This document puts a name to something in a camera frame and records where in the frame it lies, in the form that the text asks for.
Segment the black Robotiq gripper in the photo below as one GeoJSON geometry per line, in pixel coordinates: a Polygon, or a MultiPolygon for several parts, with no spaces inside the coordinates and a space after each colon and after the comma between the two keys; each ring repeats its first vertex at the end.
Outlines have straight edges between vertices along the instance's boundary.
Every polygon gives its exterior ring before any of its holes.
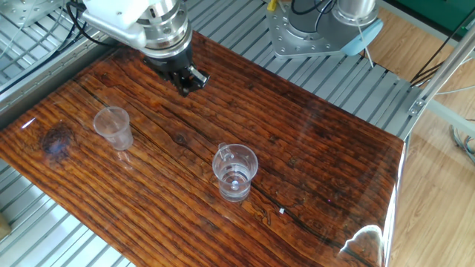
{"type": "Polygon", "coordinates": [[[203,89],[210,78],[209,74],[194,66],[191,47],[167,59],[145,56],[144,63],[162,79],[172,82],[183,97],[203,89]]]}

